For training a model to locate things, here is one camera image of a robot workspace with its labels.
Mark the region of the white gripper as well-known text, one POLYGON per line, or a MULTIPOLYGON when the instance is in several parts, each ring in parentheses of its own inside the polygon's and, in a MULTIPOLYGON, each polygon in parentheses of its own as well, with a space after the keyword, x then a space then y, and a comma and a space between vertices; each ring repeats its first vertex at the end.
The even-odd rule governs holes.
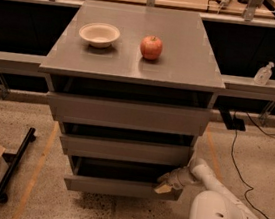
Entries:
POLYGON ((187 167, 176 168, 171 172, 162 174, 157 182, 159 185, 154 188, 157 194, 166 194, 171 192, 172 189, 181 190, 185 186, 199 183, 187 167))

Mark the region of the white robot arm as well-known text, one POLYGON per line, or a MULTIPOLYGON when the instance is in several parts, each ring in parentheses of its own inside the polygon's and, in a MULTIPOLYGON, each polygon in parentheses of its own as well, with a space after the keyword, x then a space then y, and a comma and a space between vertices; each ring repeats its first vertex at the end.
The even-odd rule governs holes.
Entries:
POLYGON ((259 219, 222 182, 205 160, 193 158, 188 166, 176 168, 158 178, 154 188, 158 194, 182 190, 185 186, 201 184, 190 207, 189 219, 259 219))

